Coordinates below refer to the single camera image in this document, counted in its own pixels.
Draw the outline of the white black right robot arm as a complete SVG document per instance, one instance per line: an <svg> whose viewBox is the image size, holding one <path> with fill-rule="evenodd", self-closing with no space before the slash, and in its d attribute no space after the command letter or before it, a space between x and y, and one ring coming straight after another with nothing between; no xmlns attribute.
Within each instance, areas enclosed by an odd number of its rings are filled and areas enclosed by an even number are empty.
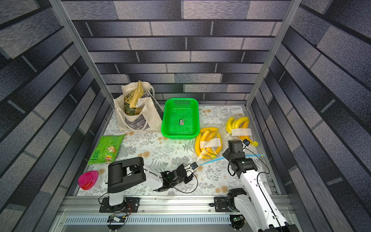
<svg viewBox="0 0 371 232"><path fill-rule="evenodd" d="M299 231L276 207L252 159L246 158L244 152L231 153L228 150L223 157L245 187L229 190L227 202L230 210L239 211L254 232Z"/></svg>

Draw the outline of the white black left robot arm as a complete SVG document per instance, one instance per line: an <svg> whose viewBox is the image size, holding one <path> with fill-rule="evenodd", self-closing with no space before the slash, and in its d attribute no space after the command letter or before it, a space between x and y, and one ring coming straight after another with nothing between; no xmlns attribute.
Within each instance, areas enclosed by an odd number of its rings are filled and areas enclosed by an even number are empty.
<svg viewBox="0 0 371 232"><path fill-rule="evenodd" d="M124 191L139 184L145 184L156 192L164 192L176 185L190 182L198 168L196 162L188 166L181 164L173 171L159 174L151 171L142 157L115 161L108 166L107 192L109 206L124 203Z"/></svg>

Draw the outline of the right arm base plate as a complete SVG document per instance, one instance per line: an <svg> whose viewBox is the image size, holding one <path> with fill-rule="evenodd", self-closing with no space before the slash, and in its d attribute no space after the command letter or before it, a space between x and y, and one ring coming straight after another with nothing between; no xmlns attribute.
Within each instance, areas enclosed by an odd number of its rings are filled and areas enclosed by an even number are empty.
<svg viewBox="0 0 371 232"><path fill-rule="evenodd" d="M233 210L231 210L229 208L229 203L227 201L227 197L215 197L214 198L214 209L215 209L215 212L233 212Z"/></svg>

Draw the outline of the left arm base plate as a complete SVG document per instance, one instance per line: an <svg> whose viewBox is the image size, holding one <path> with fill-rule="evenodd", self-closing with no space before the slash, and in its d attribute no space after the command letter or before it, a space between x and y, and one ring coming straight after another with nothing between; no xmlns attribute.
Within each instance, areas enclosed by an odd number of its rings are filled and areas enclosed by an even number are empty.
<svg viewBox="0 0 371 232"><path fill-rule="evenodd" d="M110 206L109 198L103 198L99 212L100 213L137 213L141 198L128 197L123 203L116 206Z"/></svg>

